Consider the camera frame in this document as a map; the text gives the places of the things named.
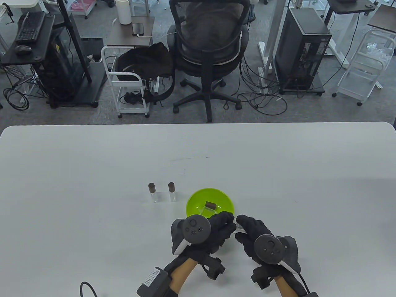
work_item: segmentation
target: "forearm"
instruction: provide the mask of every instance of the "forearm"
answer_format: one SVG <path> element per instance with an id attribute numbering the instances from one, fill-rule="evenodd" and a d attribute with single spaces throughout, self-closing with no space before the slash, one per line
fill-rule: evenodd
<path id="1" fill-rule="evenodd" d="M 198 262 L 187 259 L 182 265 L 177 267 L 172 273 L 172 281 L 169 285 L 169 288 L 172 289 L 176 294 L 180 292 L 181 287 L 183 286 L 184 282 L 186 281 L 187 277 L 190 275 L 191 271 L 195 268 Z"/>
<path id="2" fill-rule="evenodd" d="M 276 285 L 282 297 L 298 297 L 297 293 L 287 284 L 281 276 L 275 278 Z"/>

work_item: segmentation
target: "white label on battery pack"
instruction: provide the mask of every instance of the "white label on battery pack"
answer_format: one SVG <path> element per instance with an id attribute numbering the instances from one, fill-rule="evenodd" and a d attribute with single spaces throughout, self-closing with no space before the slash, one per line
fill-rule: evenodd
<path id="1" fill-rule="evenodd" d="M 157 275 L 160 273 L 160 271 L 157 268 L 154 268 L 152 270 L 152 272 L 150 272 L 150 274 L 148 275 L 148 277 L 146 278 L 146 280 L 143 282 L 147 287 L 149 287 L 151 285 L 151 283 L 153 282 L 153 280 L 155 280 L 155 278 L 157 277 Z"/>

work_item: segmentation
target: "brown cap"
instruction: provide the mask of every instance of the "brown cap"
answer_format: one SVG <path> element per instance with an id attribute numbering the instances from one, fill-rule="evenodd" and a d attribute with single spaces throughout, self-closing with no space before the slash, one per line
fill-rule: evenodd
<path id="1" fill-rule="evenodd" d="M 149 188 L 150 193 L 151 194 L 155 193 L 155 185 L 154 185 L 154 183 L 149 183 L 148 186 L 149 186 L 148 188 Z"/>
<path id="2" fill-rule="evenodd" d="M 213 210 L 216 209 L 216 206 L 217 206 L 217 204 L 213 203 L 213 202 L 206 201 L 206 203 L 205 203 L 205 207 L 213 209 Z"/>
<path id="3" fill-rule="evenodd" d="M 175 191 L 175 184 L 173 182 L 168 183 L 169 192 L 173 193 Z"/>

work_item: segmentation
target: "gray carpet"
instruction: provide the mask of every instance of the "gray carpet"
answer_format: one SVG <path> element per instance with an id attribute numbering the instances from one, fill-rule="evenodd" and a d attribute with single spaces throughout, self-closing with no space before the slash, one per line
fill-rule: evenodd
<path id="1" fill-rule="evenodd" d="M 265 41 L 269 31 L 270 15 L 273 11 L 274 1 L 268 5 L 260 2 L 256 5 L 255 13 L 257 19 L 252 23 L 249 31 L 249 44 L 245 53 L 250 67 L 254 70 L 262 66 L 259 56 L 258 41 Z M 173 18 L 169 10 L 169 2 L 159 0 L 151 8 L 151 14 L 156 17 L 154 23 L 154 42 L 166 44 L 166 32 L 173 23 Z M 85 20 L 81 16 L 76 16 L 75 20 L 82 37 L 103 37 L 106 40 L 111 31 L 111 22 L 116 17 L 116 8 L 108 8 L 104 2 L 99 2 L 92 10 L 89 18 Z M 351 16 L 337 15 L 332 33 L 337 37 L 340 29 Z M 368 30 L 367 22 L 369 16 L 361 14 L 358 30 L 354 38 L 351 53 L 357 47 L 363 34 Z M 0 30 L 8 42 L 15 36 L 16 28 L 14 24 L 5 25 L 6 19 L 2 21 Z M 350 37 L 344 45 L 344 52 L 349 47 Z M 339 95 L 331 97 L 331 93 L 336 89 L 338 80 L 344 70 L 330 80 L 325 86 L 326 93 L 322 97 L 305 95 L 298 99 L 295 95 L 284 95 L 288 104 L 285 113 L 279 116 L 265 116 L 252 109 L 247 103 L 243 104 L 242 110 L 235 110 L 230 104 L 228 110 L 223 109 L 223 103 L 212 101 L 213 122 L 214 123 L 252 123 L 252 122 L 352 122 L 352 121 L 385 121 L 393 123 L 396 114 L 396 84 L 395 68 L 396 58 L 393 57 L 386 73 L 380 78 L 380 83 L 384 86 L 382 90 L 374 89 L 369 100 L 358 107 L 356 100 Z M 319 68 L 319 75 L 322 82 L 327 81 L 340 67 L 335 57 L 325 57 Z M 0 102 L 4 108 L 0 110 L 0 131 L 11 125 L 64 125 L 64 124 L 162 124 L 162 123 L 205 123 L 206 112 L 203 102 L 190 103 L 180 107 L 179 114 L 172 113 L 172 103 L 193 92 L 189 87 L 182 88 L 178 84 L 185 75 L 181 72 L 176 74 L 176 87 L 174 93 L 163 102 L 163 106 L 155 105 L 150 110 L 150 118 L 145 118 L 141 114 L 124 115 L 122 119 L 117 117 L 114 102 L 108 83 L 105 84 L 99 99 L 99 107 L 74 107 L 51 109 L 45 104 L 44 99 L 31 98 L 30 108 L 27 111 L 13 110 L 0 95 Z M 238 86 L 239 70 L 225 77 L 227 85 L 221 89 L 222 92 L 232 94 Z M 4 74 L 0 74 L 0 88 L 9 87 Z M 246 91 L 245 86 L 241 86 L 240 91 Z M 282 101 L 273 100 L 263 111 L 267 113 L 277 113 L 284 109 Z"/>

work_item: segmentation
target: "green bowl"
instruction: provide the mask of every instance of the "green bowl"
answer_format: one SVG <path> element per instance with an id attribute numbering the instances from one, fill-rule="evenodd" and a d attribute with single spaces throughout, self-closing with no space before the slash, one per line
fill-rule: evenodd
<path id="1" fill-rule="evenodd" d="M 211 210 L 206 208 L 205 204 L 207 201 L 216 203 L 216 209 Z M 234 205 L 225 193 L 213 188 L 206 188 L 195 192 L 191 195 L 186 205 L 187 216 L 203 215 L 206 218 L 210 218 L 212 215 L 221 211 L 234 213 Z"/>

